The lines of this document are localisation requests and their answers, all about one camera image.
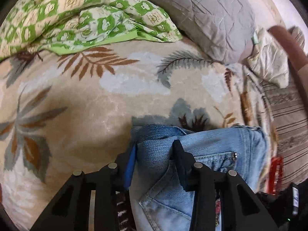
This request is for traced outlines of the blue denim jeans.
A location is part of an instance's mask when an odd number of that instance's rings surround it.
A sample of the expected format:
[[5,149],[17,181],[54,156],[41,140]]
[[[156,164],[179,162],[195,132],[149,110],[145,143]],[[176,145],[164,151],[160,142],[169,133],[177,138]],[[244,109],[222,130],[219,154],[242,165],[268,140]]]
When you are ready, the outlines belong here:
[[214,172],[234,170],[252,190],[258,189],[268,151],[262,128],[236,125],[192,132],[166,125],[134,127],[131,142],[137,152],[130,201],[138,230],[189,230],[195,193],[180,184],[174,141],[193,156],[188,164],[193,185],[205,174],[212,187]]

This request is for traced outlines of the light green cloth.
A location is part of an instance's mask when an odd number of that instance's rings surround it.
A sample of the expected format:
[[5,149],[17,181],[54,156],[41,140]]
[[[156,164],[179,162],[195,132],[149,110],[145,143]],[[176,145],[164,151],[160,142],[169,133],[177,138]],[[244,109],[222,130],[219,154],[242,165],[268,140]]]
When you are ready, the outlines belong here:
[[253,34],[252,42],[253,42],[253,45],[257,45],[259,43],[258,36],[257,36],[256,32],[254,32],[254,34]]

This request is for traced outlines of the green patterned quilt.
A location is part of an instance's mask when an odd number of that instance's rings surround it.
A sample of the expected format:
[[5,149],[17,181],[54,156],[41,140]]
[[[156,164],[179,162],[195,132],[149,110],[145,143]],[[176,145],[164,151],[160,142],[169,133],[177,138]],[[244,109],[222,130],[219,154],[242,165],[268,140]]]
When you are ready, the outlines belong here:
[[170,16],[148,0],[18,0],[1,25],[1,59],[23,51],[66,55],[130,40],[180,39]]

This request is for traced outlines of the brown wooden headboard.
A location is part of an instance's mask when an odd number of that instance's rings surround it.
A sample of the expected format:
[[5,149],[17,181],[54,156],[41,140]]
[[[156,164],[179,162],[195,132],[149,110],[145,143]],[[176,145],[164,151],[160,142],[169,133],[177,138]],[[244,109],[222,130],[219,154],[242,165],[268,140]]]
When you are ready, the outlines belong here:
[[269,29],[269,33],[286,51],[307,99],[307,56],[303,49],[295,37],[284,27],[273,26]]

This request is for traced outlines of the grey quilted pillow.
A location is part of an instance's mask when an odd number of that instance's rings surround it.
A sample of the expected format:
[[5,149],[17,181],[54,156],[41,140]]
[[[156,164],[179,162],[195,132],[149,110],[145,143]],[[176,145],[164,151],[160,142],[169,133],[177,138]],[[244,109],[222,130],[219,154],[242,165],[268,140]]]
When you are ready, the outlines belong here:
[[178,29],[211,59],[240,59],[255,31],[248,0],[149,0],[163,8]]

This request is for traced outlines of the beige leaf-pattern blanket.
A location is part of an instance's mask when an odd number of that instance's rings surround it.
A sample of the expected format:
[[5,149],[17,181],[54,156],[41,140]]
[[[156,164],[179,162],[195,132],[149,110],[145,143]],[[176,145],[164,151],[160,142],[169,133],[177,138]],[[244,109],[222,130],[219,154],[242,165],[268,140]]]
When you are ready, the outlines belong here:
[[127,41],[1,62],[1,202],[29,230],[75,169],[93,172],[128,145],[133,126],[198,132],[262,127],[268,140],[255,191],[267,189],[277,136],[259,79],[210,62],[188,39]]

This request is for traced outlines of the cream patterned pillow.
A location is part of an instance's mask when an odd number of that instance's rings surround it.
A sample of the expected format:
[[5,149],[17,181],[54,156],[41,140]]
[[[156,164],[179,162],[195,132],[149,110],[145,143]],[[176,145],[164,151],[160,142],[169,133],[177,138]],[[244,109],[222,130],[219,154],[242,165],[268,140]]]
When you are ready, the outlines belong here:
[[256,26],[259,43],[246,62],[261,80],[286,88],[289,84],[288,56],[278,41],[263,27]]

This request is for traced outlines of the red bowl of seeds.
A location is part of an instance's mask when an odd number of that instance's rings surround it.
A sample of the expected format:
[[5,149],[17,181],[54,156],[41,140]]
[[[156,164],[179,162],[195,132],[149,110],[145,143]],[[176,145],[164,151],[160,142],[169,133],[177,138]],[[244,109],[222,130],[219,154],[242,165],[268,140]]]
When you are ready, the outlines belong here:
[[283,157],[273,157],[268,178],[267,192],[272,195],[277,195],[282,187],[282,179],[284,176],[284,160]]

